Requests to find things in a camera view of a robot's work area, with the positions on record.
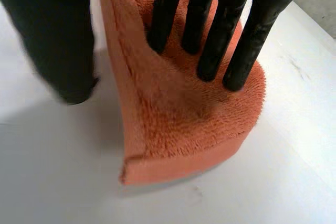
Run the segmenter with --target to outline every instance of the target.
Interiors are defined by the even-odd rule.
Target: white table
[[[266,101],[238,153],[199,176],[124,188],[117,92],[92,2],[102,82],[73,107],[32,74],[0,10],[0,223],[336,223],[336,44],[297,5],[259,57]]]

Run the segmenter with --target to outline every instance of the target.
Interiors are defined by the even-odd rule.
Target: gloved hand
[[[292,0],[253,0],[253,6],[223,78],[227,89],[241,89],[256,61],[260,50],[278,15]],[[190,0],[182,47],[190,54],[200,48],[204,24],[212,0]],[[164,49],[171,32],[179,0],[155,0],[152,26],[147,39],[158,53]],[[219,69],[246,0],[218,0],[218,7],[197,66],[197,76],[203,81],[213,81]]]

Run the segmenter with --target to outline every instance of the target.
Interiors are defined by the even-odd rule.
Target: gray background
[[[295,3],[336,39],[336,0],[295,0]]]

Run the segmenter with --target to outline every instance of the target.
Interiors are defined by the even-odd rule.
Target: gloved finger
[[[191,54],[199,51],[205,22],[212,0],[189,0],[182,47]]]
[[[179,0],[155,0],[152,25],[147,35],[151,48],[161,53],[172,30],[174,16]]]
[[[224,87],[237,91],[244,86],[274,22],[292,1],[253,0],[243,34],[223,77]]]
[[[246,0],[218,0],[215,18],[197,66],[197,76],[201,80],[215,79],[245,3]]]

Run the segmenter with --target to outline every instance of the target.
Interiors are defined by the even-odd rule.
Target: microfiber towel
[[[180,0],[161,55],[146,42],[154,0],[101,0],[108,51],[124,127],[125,185],[165,182],[202,171],[235,154],[261,113],[265,76],[255,63],[244,88],[230,92],[222,77],[242,33],[238,24],[217,78],[196,76],[200,53],[180,46],[188,0]],[[216,11],[213,0],[202,45]]]

